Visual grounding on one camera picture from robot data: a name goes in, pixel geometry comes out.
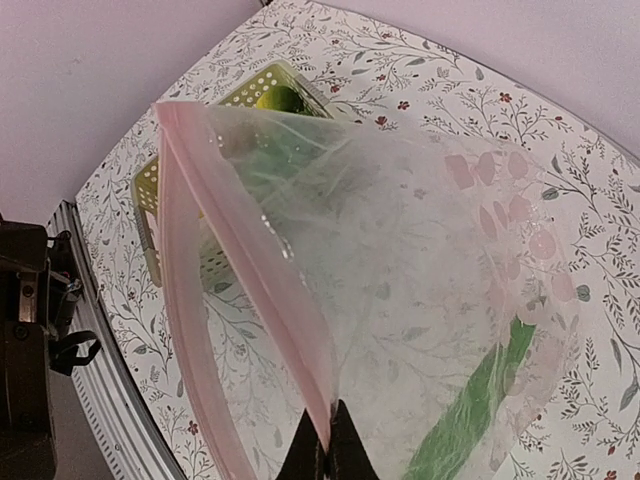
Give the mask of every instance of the perforated basket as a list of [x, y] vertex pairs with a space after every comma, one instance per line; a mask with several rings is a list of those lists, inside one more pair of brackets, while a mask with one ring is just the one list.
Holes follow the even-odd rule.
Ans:
[[[275, 85], [285, 85], [295, 90], [305, 104], [305, 110], [313, 116], [339, 118], [344, 115], [335, 107], [328, 105], [329, 100], [316, 89], [311, 82], [293, 69], [289, 64], [278, 61], [268, 65], [250, 80], [238, 87], [219, 102], [220, 105], [251, 107], [258, 98]], [[151, 275], [151, 281], [161, 286], [160, 254], [156, 248], [158, 241], [158, 157], [145, 164], [133, 177], [132, 197], [138, 234], [144, 250], [144, 256]], [[220, 246], [211, 241], [206, 225], [202, 225], [200, 248], [200, 277], [205, 288], [216, 289], [229, 272], [227, 261]]]

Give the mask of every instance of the pink strip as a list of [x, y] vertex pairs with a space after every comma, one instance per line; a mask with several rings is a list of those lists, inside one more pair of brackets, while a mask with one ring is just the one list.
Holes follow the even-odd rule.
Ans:
[[189, 190], [282, 354], [328, 449], [334, 350], [324, 317], [265, 227], [260, 207], [220, 154], [204, 105], [170, 102], [155, 109]]
[[218, 377], [202, 301], [199, 208], [166, 135], [160, 155], [160, 268], [169, 328], [185, 389], [202, 436], [224, 480], [256, 476], [236, 431]]

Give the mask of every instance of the wall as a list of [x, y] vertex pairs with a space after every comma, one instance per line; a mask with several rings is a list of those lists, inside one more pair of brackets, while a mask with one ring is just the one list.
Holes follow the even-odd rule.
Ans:
[[0, 212], [46, 222], [259, 0], [1, 0]]
[[506, 74], [640, 156], [637, 0], [320, 0]]

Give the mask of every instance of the plastic bag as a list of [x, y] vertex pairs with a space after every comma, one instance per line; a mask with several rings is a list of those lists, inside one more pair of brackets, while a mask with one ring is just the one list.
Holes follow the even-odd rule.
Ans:
[[[326, 449], [337, 399], [381, 480], [497, 470], [566, 370], [578, 326], [530, 156], [256, 109], [156, 112], [167, 313], [222, 477], [274, 478], [301, 408]], [[232, 276], [201, 281], [202, 252], [218, 245]], [[226, 318], [242, 310], [226, 291], [257, 316]], [[270, 366], [254, 403], [216, 367], [240, 348], [227, 329]]]

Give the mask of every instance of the floral tablecloth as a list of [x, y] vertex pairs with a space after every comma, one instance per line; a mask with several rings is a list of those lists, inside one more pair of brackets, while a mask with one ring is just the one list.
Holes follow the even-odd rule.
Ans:
[[[497, 137], [546, 164], [543, 201], [557, 220], [583, 302], [581, 343], [575, 368], [496, 478], [640, 479], [637, 159], [625, 158], [568, 112], [444, 46], [300, 1], [264, 8], [163, 98], [215, 103], [279, 59], [354, 121], [380, 130], [419, 127]], [[150, 280], [135, 226], [130, 182], [157, 153], [156, 134], [147, 112], [82, 188], [77, 203], [111, 326], [149, 410], [187, 477], [214, 479], [218, 474], [186, 398], [161, 292]], [[220, 299], [230, 311], [250, 308], [234, 288]], [[229, 372], [248, 378], [273, 369], [271, 359], [252, 349], [261, 330], [220, 315], [228, 339], [217, 352], [228, 367], [221, 369], [223, 382], [232, 381]], [[252, 393], [244, 401], [248, 410], [268, 408]], [[291, 415], [298, 413], [292, 406]], [[269, 452], [287, 448], [274, 425], [272, 445], [253, 447], [254, 465], [273, 475], [278, 465]]]

